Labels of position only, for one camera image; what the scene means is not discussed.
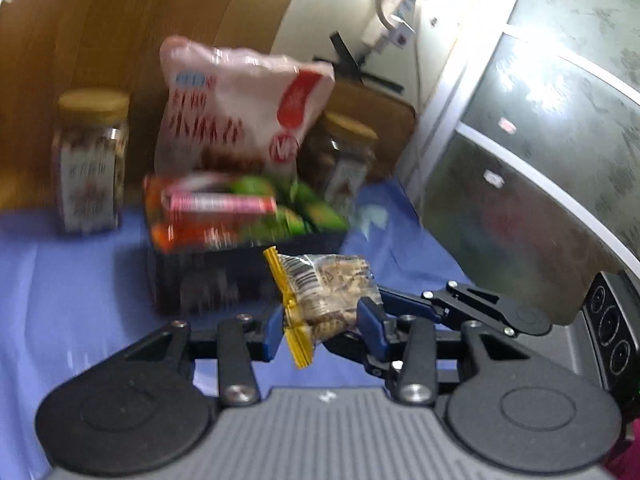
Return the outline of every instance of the glass panel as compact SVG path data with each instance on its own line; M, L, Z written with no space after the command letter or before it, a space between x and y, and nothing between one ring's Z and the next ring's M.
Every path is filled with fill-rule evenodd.
M518 0L510 23L640 90L640 0Z
M640 107L633 101L504 36L463 121L553 180L640 254Z
M545 192L459 135L431 175L424 203L424 226L469 278L559 324L574 319L597 272L624 268Z

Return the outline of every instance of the wooden wall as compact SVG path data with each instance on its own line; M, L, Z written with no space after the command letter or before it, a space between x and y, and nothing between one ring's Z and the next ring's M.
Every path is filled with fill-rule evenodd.
M0 209L50 202L60 92L132 94L127 184L138 192L166 101L158 48L171 34L268 52L290 0L14 0L0 6Z

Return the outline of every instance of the yellow jar lid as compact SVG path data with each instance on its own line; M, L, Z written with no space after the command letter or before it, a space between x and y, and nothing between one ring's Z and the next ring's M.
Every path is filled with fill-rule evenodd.
M129 95L107 88L80 88L58 99L60 120L66 124L109 126L127 118Z
M325 113L321 124L330 135L339 139L350 140L365 146L370 146L378 140L375 131L368 126L334 112Z

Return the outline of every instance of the pink snack bag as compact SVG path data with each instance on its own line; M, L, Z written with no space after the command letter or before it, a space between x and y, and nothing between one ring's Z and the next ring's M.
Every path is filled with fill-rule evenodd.
M306 131L334 88L329 63L302 63L248 49L166 38L160 63L169 87L156 173L293 175Z

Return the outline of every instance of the plastic jar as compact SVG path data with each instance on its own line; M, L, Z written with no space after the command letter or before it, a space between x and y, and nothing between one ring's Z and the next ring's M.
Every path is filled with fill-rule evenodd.
M129 140L129 96L85 88L62 94L52 148L56 205L65 232L120 225Z
M325 113L309 131L298 155L298 174L327 203L348 216L376 161L376 133L358 121Z

